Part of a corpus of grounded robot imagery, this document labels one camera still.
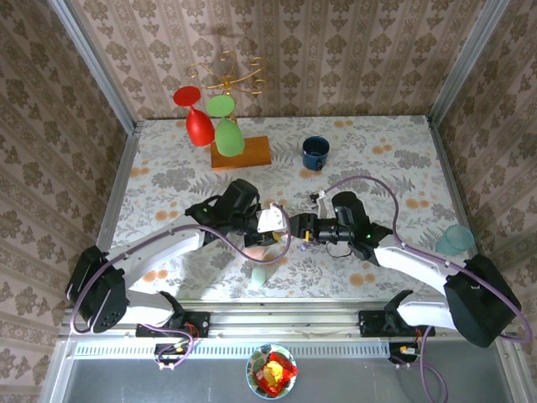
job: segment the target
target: translucent cup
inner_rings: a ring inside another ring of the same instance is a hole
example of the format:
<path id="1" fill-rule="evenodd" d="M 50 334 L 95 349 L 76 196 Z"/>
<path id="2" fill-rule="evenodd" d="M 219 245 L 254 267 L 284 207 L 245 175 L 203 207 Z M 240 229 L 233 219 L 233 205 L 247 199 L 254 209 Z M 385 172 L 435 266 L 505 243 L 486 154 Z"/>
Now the translucent cup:
<path id="1" fill-rule="evenodd" d="M 450 226 L 444 235 L 436 241 L 435 249 L 439 254 L 457 256 L 466 252 L 474 243 L 472 231 L 462 225 L 455 224 Z"/>

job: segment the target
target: blue mug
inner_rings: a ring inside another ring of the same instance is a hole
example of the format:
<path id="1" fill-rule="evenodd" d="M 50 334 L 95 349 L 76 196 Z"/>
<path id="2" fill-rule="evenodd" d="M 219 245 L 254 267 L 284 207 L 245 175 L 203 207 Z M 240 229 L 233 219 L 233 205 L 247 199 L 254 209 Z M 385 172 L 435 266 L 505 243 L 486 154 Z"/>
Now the blue mug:
<path id="1" fill-rule="evenodd" d="M 302 162 L 308 170 L 322 170 L 330 145 L 320 136 L 308 137 L 302 144 Z"/>

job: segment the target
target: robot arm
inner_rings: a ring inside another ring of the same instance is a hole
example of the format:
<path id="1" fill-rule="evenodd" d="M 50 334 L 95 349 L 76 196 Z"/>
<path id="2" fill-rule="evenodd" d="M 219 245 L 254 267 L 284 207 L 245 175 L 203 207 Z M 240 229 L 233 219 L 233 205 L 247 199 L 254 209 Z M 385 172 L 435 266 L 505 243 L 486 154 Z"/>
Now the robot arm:
<path id="1" fill-rule="evenodd" d="M 322 203 L 317 195 L 312 200 Z M 488 347 L 514 319 L 511 309 L 496 296 L 451 267 L 453 264 L 465 267 L 520 308 L 519 301 L 491 260 L 480 254 L 467 261 L 450 260 L 410 243 L 401 243 L 391 229 L 369 221 L 362 202 L 353 192 L 336 194 L 332 205 L 335 218 L 322 218 L 313 213 L 292 217 L 293 236 L 318 243 L 347 242 L 360 260 L 401 271 L 441 294 L 438 298 L 423 300 L 411 290 L 402 290 L 384 308 L 385 332 L 369 333 L 369 336 L 395 336 L 426 325 L 455 329 L 471 343 Z"/>
<path id="2" fill-rule="evenodd" d="M 92 332 L 104 332 L 119 322 L 154 325 L 165 322 L 166 326 L 180 329 L 187 312 L 173 296 L 166 292 L 145 294 L 130 290 L 130 287 L 163 262 L 216 239 L 213 233 L 202 232 L 197 224 L 224 235 L 230 232 L 243 235 L 246 247 L 275 243 L 273 231 L 286 228 L 282 216 L 279 211 L 274 211 L 277 209 L 262 211 L 258 201 L 259 194 L 254 186 L 236 180 L 222 196 L 195 204 L 185 211 L 184 216 L 136 243 L 108 252 L 95 246 L 85 250 L 65 290 L 67 298 L 81 304 L 80 314 Z M 319 212 L 322 212 L 322 201 L 318 202 Z M 411 290 L 402 290 L 384 308 L 385 333 L 376 336 L 395 336 L 420 325 L 448 327 L 456 329 L 471 343 L 487 347 L 513 320 L 513 312 L 496 296 L 450 267 L 452 263 L 466 265 L 468 271 L 520 308 L 519 301 L 489 259 L 477 255 L 467 261 L 455 259 L 450 262 L 446 256 L 401 243 L 392 230 L 370 222 L 362 202 L 350 191 L 336 194 L 332 205 L 335 218 L 312 213 L 292 217 L 291 234 L 317 243 L 347 242 L 360 260 L 401 271 L 441 294 L 440 298 L 425 301 L 412 295 Z M 189 224 L 196 225 L 177 233 L 174 231 L 178 226 Z M 112 261 L 114 264 L 104 269 L 104 265 Z M 98 270 L 105 271 L 89 287 L 83 300 L 78 301 Z M 362 334 L 365 335 L 366 330 L 363 328 Z"/>
<path id="3" fill-rule="evenodd" d="M 271 210 L 265 211 L 263 217 Z M 223 195 L 195 204 L 185 211 L 185 215 L 135 243 L 107 252 L 96 246 L 88 248 L 79 258 L 65 294 L 74 304 L 88 280 L 104 264 L 128 252 L 104 271 L 84 297 L 80 314 L 87 326 L 92 332 L 99 333 L 119 322 L 159 325 L 172 320 L 173 327 L 180 328 L 185 311 L 173 296 L 167 292 L 145 294 L 130 290 L 131 286 L 160 264 L 216 239 L 214 234 L 198 228 L 175 233 L 174 228 L 179 226 L 204 225 L 223 235 L 234 232 L 244 237 L 246 247 L 276 243 L 272 231 L 258 231 L 259 212 L 262 211 L 258 190 L 246 181 L 236 180 Z"/>

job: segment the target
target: table surface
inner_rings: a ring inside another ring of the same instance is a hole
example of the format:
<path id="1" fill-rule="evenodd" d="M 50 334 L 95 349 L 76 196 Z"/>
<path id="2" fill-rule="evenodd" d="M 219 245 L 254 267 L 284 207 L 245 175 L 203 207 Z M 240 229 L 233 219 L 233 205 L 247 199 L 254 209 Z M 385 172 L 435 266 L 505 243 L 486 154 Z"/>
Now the table surface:
<path id="1" fill-rule="evenodd" d="M 399 233 L 410 242 L 434 248 L 435 241 L 456 223 L 446 180 L 429 126 L 423 116 L 351 118 L 242 118 L 245 137 L 267 135 L 273 163 L 213 172 L 210 148 L 197 148 L 188 140 L 185 121 L 149 121 L 143 126 L 133 168 L 112 245 L 133 242 L 173 221 L 190 205 L 222 194 L 242 178 L 254 184 L 266 208 L 278 202 L 289 213 L 313 212 L 308 195 L 351 175 L 372 175 L 385 181 L 401 206 Z M 304 139 L 321 135 L 330 142 L 322 172 L 302 165 Z M 392 199 L 380 186 L 354 181 L 372 221 L 390 227 Z M 241 243 L 239 237 L 233 239 Z M 329 297 L 390 299 L 400 290 L 434 294 L 429 286 L 395 270 L 376 267 L 354 257 L 332 258 L 326 247 L 294 239 L 286 257 L 267 266 L 268 280 L 261 288 L 251 283 L 254 264 L 221 242 L 185 254 L 145 275 L 134 289 L 166 290 L 180 299 L 228 300 L 264 297 Z M 335 256 L 346 245 L 330 245 Z M 273 245 L 267 259 L 283 243 Z"/>

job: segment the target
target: orange wooden base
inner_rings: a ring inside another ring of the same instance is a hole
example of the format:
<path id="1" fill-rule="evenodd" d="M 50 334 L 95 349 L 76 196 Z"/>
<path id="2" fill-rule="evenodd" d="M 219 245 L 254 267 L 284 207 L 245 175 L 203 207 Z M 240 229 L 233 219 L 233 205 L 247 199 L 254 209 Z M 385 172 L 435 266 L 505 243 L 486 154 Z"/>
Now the orange wooden base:
<path id="1" fill-rule="evenodd" d="M 224 157 L 218 153 L 216 143 L 211 143 L 212 170 L 233 170 L 247 166 L 271 165 L 269 138 L 267 136 L 244 139 L 246 146 L 242 154 Z"/>

